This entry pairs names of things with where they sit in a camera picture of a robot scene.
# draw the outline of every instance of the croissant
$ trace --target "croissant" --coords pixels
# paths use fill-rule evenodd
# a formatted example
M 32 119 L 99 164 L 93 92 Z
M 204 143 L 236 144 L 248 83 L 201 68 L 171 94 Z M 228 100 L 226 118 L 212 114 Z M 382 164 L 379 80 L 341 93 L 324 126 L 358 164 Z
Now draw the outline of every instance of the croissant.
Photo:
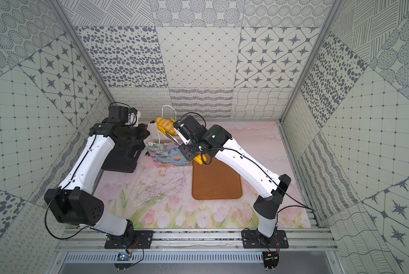
M 174 122 L 172 120 L 168 120 L 162 117 L 157 117 L 156 123 L 158 126 L 161 126 L 163 129 L 165 129 L 165 131 L 169 133 L 171 136 L 179 136 L 174 131 Z

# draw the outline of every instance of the brown cutting board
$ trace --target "brown cutting board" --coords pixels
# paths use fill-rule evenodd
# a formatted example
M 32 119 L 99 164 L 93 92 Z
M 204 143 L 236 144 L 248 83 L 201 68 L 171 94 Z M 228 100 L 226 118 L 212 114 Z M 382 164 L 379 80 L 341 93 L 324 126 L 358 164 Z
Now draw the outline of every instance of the brown cutting board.
M 192 197 L 196 200 L 239 199 L 241 176 L 216 158 L 210 165 L 192 161 Z

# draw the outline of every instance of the table surface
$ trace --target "table surface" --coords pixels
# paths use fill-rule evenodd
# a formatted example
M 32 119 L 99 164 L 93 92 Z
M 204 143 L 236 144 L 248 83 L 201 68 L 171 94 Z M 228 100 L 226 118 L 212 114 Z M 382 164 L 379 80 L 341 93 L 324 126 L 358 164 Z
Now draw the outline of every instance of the table surface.
M 287 193 L 302 202 L 295 176 L 275 122 L 208 122 L 219 124 L 252 157 L 277 174 L 291 178 Z M 95 197 L 111 213 L 130 219 L 135 228 L 243 228 L 257 227 L 253 203 L 256 190 L 241 179 L 243 195 L 236 200 L 195 200 L 192 166 L 158 167 L 144 150 L 133 173 L 104 171 Z M 297 204 L 285 196 L 280 208 Z M 305 209 L 290 207 L 279 213 L 280 228 L 310 228 Z

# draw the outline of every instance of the metal frame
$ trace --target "metal frame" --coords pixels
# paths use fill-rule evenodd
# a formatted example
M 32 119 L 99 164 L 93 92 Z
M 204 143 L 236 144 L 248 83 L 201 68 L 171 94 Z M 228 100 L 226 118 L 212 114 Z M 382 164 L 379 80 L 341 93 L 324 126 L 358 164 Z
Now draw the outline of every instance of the metal frame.
M 291 169 L 293 170 L 293 174 L 296 177 L 297 185 L 299 186 L 300 194 L 302 195 L 302 199 L 304 200 L 305 204 L 309 207 L 313 208 L 311 201 L 313 201 L 314 197 L 306 190 L 307 185 L 305 180 L 302 178 L 302 173 L 299 169 L 299 164 L 297 163 L 297 159 L 295 158 L 291 146 L 288 142 L 287 132 L 285 130 L 285 126 L 283 123 L 278 123 L 279 134 L 281 135 L 282 142 L 284 143 L 285 150 L 288 155 L 288 159 L 290 161 Z M 321 227 L 321 219 L 317 211 L 312 212 L 317 220 L 317 225 Z
M 54 11 L 54 14 L 58 17 L 60 23 L 62 23 L 68 38 L 72 41 L 73 46 L 81 53 L 83 62 L 88 67 L 89 71 L 92 73 L 96 79 L 97 84 L 99 85 L 101 91 L 104 93 L 104 96 L 107 100 L 112 103 L 114 102 L 113 96 L 110 94 L 108 86 L 105 84 L 102 79 L 101 73 L 96 68 L 95 63 L 88 54 L 86 47 L 81 42 L 80 37 L 75 31 L 75 27 L 72 25 L 69 17 L 66 14 L 65 8 L 62 6 L 59 0 L 46 0 L 51 9 Z
M 296 86 L 294 88 L 293 93 L 290 96 L 288 104 L 285 106 L 284 111 L 282 112 L 282 115 L 279 119 L 279 121 L 284 122 L 285 117 L 287 116 L 287 113 L 289 112 L 291 105 L 293 104 L 293 101 L 297 95 L 297 93 L 302 89 L 302 85 L 304 84 L 306 78 L 308 77 L 308 74 L 311 71 L 311 67 L 316 61 L 317 55 L 320 52 L 320 49 L 323 46 L 323 43 L 325 42 L 325 39 L 327 38 L 329 34 L 329 30 L 333 26 L 334 20 L 336 19 L 342 4 L 344 3 L 344 0 L 335 0 L 333 4 L 331 5 L 331 8 L 329 10 L 328 15 L 326 16 L 325 23 L 322 26 L 322 29 L 319 33 L 319 37 L 317 38 L 316 43 L 313 46 L 313 49 L 311 50 L 311 54 L 308 57 L 307 63 L 305 64 L 304 68 L 302 69 L 302 73 L 300 75 L 299 81 L 296 83 Z
M 68 228 L 63 237 L 76 233 L 78 229 Z M 243 249 L 242 229 L 153 229 L 154 235 L 149 250 L 153 251 L 228 251 Z M 288 228 L 288 251 L 337 251 L 338 247 L 328 228 Z M 84 229 L 70 240 L 60 241 L 56 252 L 93 252 L 104 249 L 105 233 Z M 123 248 L 112 251 L 124 251 Z

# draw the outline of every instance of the black cable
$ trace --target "black cable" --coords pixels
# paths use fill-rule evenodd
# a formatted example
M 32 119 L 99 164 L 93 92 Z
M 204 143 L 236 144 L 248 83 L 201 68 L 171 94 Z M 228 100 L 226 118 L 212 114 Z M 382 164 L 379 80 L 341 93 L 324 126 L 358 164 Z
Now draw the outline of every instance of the black cable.
M 65 185 L 64 188 L 61 188 L 60 190 L 57 191 L 57 193 L 54 195 L 54 198 L 52 198 L 52 200 L 51 200 L 51 201 L 49 202 L 49 204 L 48 204 L 48 207 L 46 208 L 46 212 L 45 212 L 45 214 L 44 214 L 44 226 L 46 227 L 46 230 L 48 231 L 48 233 L 49 233 L 52 237 L 54 237 L 54 238 L 56 238 L 56 239 L 58 239 L 58 240 L 67 240 L 67 239 L 70 239 L 70 238 L 72 238 L 73 236 L 75 236 L 75 235 L 77 235 L 78 233 L 80 233 L 81 230 L 83 230 L 84 228 L 86 228 L 86 227 L 81 228 L 81 229 L 78 230 L 74 235 L 72 235 L 72 236 L 70 236 L 70 237 L 60 238 L 60 237 L 55 236 L 55 235 L 49 230 L 48 224 L 47 224 L 46 221 L 47 221 L 48 209 L 49 209 L 49 207 L 50 207 L 50 204 L 51 204 L 52 201 L 55 199 L 55 197 L 57 197 L 57 195 L 58 195 L 61 191 L 63 191 L 63 190 L 72 182 L 72 179 L 75 177 L 76 171 L 77 171 L 78 168 L 80 167 L 81 163 L 84 161 L 84 158 L 86 158 L 87 153 L 89 153 L 89 151 L 91 150 L 92 145 L 95 143 L 95 139 L 96 139 L 96 135 L 95 135 L 95 137 L 93 138 L 93 142 L 92 142 L 92 144 L 90 145 L 89 149 L 86 151 L 86 154 L 84 155 L 84 157 L 82 158 L 81 162 L 78 164 L 78 166 L 76 167 L 74 173 L 72 174 L 72 177 L 70 178 L 70 181 Z
M 211 161 L 210 161 L 209 163 L 206 163 L 206 161 L 203 159 L 203 154 L 202 154 L 202 153 L 200 153 L 200 156 L 202 157 L 202 162 L 203 162 L 205 165 L 208 165 L 208 164 L 211 164 L 211 163 L 212 163 L 212 157 L 209 156 L 209 158 L 211 158 Z
M 131 107 L 129 106 L 129 105 L 127 105 L 126 103 L 121 103 L 121 102 L 112 102 L 109 106 L 111 106 L 111 105 L 113 105 L 113 104 L 123 104 L 123 105 L 125 105 L 125 106 L 127 106 L 128 108 L 130 108 L 131 109 Z
M 282 189 L 277 183 L 275 183 L 275 181 L 273 181 L 273 179 L 272 179 L 257 163 L 255 163 L 253 160 L 249 159 L 248 157 L 244 156 L 244 155 L 243 155 L 242 153 L 240 153 L 239 151 L 233 150 L 233 149 L 229 149 L 229 148 L 225 148 L 225 147 L 210 148 L 210 149 L 208 149 L 208 150 L 232 150 L 232 151 L 235 151 L 236 153 L 240 154 L 241 157 L 244 157 L 244 158 L 246 158 L 247 160 L 249 160 L 249 161 L 251 161 L 252 163 L 254 163 L 254 164 L 270 179 L 270 181 L 273 182 L 274 184 L 276 184 L 276 186 L 277 186 L 284 194 L 286 194 L 288 197 L 290 197 L 290 199 L 292 199 L 293 201 L 295 201 L 295 202 L 297 202 L 298 204 L 302 205 L 302 206 L 305 207 L 306 209 L 315 211 L 314 209 L 312 209 L 312 208 L 310 208 L 310 207 L 308 207 L 308 206 L 302 204 L 301 202 L 295 200 L 295 198 L 293 198 L 293 197 L 291 197 L 290 195 L 288 195 L 287 192 L 284 191 L 284 189 Z
M 183 119 L 183 117 L 185 117 L 186 115 L 193 113 L 193 114 L 197 114 L 198 116 L 200 116 L 200 118 L 203 120 L 204 122 L 204 127 L 206 127 L 206 120 L 203 118 L 203 116 L 201 116 L 200 114 L 198 114 L 197 112 L 188 112 L 182 115 L 182 117 L 180 118 L 180 121 Z
M 278 212 L 276 212 L 276 214 L 279 214 L 279 212 L 283 211 L 284 209 L 286 209 L 288 207 L 293 207 L 293 206 L 306 208 L 305 206 L 300 206 L 300 205 L 290 205 L 290 206 L 285 206 L 285 207 L 281 208 L 280 210 L 278 210 Z
M 142 247 L 142 259 L 140 259 L 138 262 L 133 263 L 133 264 L 132 264 L 131 266 L 129 266 L 129 267 L 132 267 L 132 266 L 134 266 L 135 264 L 140 263 L 140 262 L 143 260 L 144 257 L 145 257 L 145 251 L 143 250 L 143 247 Z

